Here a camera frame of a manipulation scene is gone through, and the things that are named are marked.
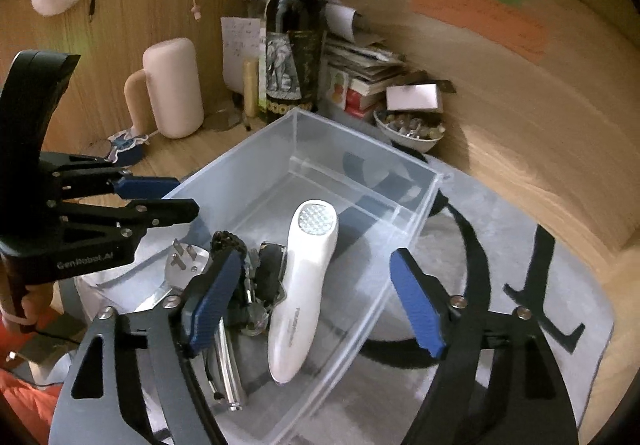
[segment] wooden wall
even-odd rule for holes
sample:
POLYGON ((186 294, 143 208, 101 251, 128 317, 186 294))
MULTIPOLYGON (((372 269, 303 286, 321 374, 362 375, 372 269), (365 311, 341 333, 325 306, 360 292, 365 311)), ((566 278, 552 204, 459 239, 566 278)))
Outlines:
MULTIPOLYGON (((198 1, 200 23, 191 0, 98 0, 89 24, 88 0, 55 18, 38 16, 30 0, 0 0, 0 79, 19 50, 81 53, 46 139, 48 149, 79 151, 130 125, 122 87, 144 49, 185 36, 196 44, 211 111, 228 96, 220 16, 243 8, 239 0, 198 1)), ((535 65, 472 32, 412 14, 409 0, 344 1, 392 48, 458 87, 445 104, 449 131, 439 155, 547 227, 609 295, 616 330, 580 430, 586 443, 640 365, 640 56, 620 34, 638 42, 637 14, 628 0, 583 0, 607 20, 578 0, 527 0, 551 38, 535 65)))
POLYGON ((122 89, 142 67, 142 53, 162 40, 188 37, 196 45, 206 112, 228 98, 222 82, 220 16, 245 10, 240 0, 97 0, 88 21, 89 0, 68 12, 43 18, 31 0, 0 0, 0 82, 15 54, 28 48, 79 53, 81 61, 47 133, 46 149, 76 152, 131 124, 122 89))
POLYGON ((545 25, 534 64, 474 32, 410 11, 411 0, 343 0, 395 51, 458 92, 434 154, 529 213, 592 270, 616 310, 580 429, 586 443, 640 366, 640 52, 577 0, 524 0, 545 25))

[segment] stack of books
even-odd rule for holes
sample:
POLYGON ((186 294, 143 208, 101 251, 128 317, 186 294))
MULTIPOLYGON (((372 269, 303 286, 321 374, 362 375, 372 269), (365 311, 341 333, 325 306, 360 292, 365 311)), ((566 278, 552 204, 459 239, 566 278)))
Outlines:
POLYGON ((321 98, 370 122, 375 109, 384 107, 389 86, 412 84, 425 76, 408 67, 402 54, 380 44, 360 47, 329 35, 322 54, 321 98))

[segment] transparent storage bin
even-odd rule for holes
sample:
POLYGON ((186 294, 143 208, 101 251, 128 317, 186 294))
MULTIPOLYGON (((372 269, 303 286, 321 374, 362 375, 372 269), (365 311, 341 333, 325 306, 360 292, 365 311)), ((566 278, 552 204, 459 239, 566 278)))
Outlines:
POLYGON ((300 203, 331 203, 339 216, 338 243, 302 370, 288 384, 276 385, 269 375, 266 335, 238 335, 234 346, 247 404, 239 412, 213 409, 230 443, 280 443, 329 393, 369 335, 390 291, 389 256, 412 246, 438 182, 439 175, 424 162, 295 109, 167 196, 193 198, 200 205, 188 234, 185 226, 149 231, 141 243, 142 262, 94 286, 105 302, 133 311, 151 294, 164 293, 158 289, 174 237, 208 250, 211 234, 227 230, 249 247, 263 241, 285 245, 300 203))

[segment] screw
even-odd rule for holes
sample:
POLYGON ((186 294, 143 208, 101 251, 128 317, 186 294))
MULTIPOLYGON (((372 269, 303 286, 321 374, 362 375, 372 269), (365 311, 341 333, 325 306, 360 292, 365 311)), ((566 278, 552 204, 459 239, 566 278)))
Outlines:
POLYGON ((163 308, 175 308, 180 305, 180 297, 177 295, 170 295, 169 297, 165 297, 162 301, 163 308))
POLYGON ((469 301, 462 297, 462 295, 452 295, 449 299, 449 304, 454 308, 458 308, 458 310, 464 310, 468 306, 469 301))
POLYGON ((116 310, 113 306, 107 306, 98 312, 98 319, 105 320, 110 319, 116 314, 116 310))
POLYGON ((519 319, 529 320, 531 318, 531 310, 529 308, 525 308, 524 306, 518 306, 516 308, 516 315, 519 319))

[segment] wine label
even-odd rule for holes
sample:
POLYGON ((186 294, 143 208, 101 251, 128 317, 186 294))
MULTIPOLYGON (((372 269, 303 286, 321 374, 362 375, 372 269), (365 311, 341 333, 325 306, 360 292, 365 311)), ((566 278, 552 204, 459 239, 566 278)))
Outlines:
POLYGON ((266 22, 260 21, 260 48, 258 49, 258 107, 265 111, 267 109, 267 29, 266 22))
POLYGON ((267 110, 283 115, 295 106, 310 109, 318 96, 322 32, 267 32, 267 110))

